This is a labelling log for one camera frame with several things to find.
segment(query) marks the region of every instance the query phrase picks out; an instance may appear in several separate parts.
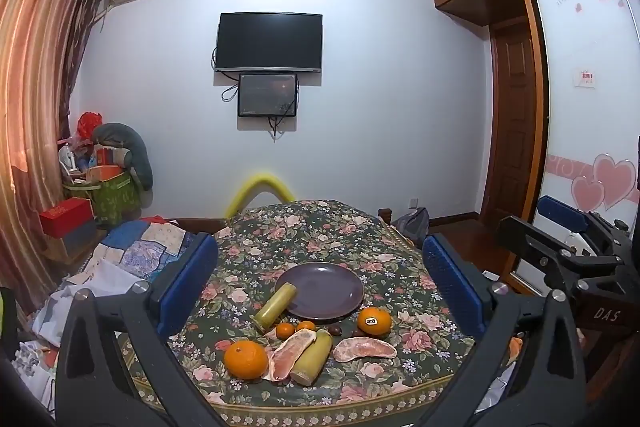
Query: orange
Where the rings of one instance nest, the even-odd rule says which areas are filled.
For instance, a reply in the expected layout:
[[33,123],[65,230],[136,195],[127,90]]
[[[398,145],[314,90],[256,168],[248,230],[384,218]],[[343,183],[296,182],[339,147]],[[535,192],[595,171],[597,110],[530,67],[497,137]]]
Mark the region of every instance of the orange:
[[286,341],[295,332],[296,328],[293,327],[293,324],[289,324],[288,322],[283,322],[276,326],[276,336],[281,341]]
[[391,315],[381,308],[364,308],[358,314],[358,327],[368,335],[386,335],[391,331]]
[[236,378],[260,378],[269,367],[264,348],[253,341],[237,341],[225,351],[226,370]]
[[316,331],[316,325],[313,324],[313,322],[311,321],[302,321],[300,322],[300,324],[298,324],[298,327],[296,328],[296,331],[300,331],[300,330]]

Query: small screen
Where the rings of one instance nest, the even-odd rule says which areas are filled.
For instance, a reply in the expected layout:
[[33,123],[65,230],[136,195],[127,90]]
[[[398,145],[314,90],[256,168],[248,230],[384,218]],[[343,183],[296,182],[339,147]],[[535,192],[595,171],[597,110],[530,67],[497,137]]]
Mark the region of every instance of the small screen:
[[295,74],[241,74],[238,116],[295,116]]
[[322,16],[223,13],[217,71],[321,71]]

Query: curtain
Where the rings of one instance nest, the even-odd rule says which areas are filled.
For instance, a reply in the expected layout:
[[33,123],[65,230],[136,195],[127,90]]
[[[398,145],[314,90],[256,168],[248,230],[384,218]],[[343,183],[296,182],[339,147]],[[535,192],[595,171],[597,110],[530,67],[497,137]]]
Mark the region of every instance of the curtain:
[[69,99],[76,85],[78,70],[84,48],[89,39],[89,32],[94,24],[94,17],[102,0],[78,0],[72,20],[69,39],[66,44],[65,64],[62,85],[62,97],[60,100],[60,135],[59,138],[68,138],[74,134],[69,129]]
[[56,286],[62,240],[42,233],[38,213],[63,199],[58,115],[63,60],[78,0],[0,0],[0,285],[20,311]]

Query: wooden floor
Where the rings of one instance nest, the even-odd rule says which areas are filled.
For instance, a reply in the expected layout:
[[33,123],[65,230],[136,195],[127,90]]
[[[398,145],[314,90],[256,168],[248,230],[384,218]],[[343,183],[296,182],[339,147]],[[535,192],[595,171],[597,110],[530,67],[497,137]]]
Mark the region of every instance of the wooden floor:
[[476,265],[481,271],[500,275],[509,252],[495,244],[494,232],[480,221],[467,219],[448,225],[430,227],[429,233],[440,232],[455,248],[460,257]]

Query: floral bedspread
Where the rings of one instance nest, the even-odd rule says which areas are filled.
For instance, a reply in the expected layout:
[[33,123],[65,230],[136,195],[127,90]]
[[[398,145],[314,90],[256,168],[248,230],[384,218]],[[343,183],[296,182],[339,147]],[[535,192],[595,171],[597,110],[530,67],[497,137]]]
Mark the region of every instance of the floral bedspread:
[[[184,330],[170,341],[193,383],[230,425],[341,425],[362,421],[412,423],[441,393],[473,344],[449,315],[424,269],[421,253],[377,217],[337,201],[300,201],[246,210],[216,234],[218,267]],[[291,381],[242,381],[222,363],[233,341],[251,339],[270,351],[250,320],[273,294],[278,277],[296,264],[325,261],[356,272],[365,287],[361,307],[386,308],[393,360],[331,357],[312,387]],[[342,337],[357,311],[339,321]],[[292,323],[297,319],[283,317]],[[161,407],[125,335],[122,352],[144,400]]]

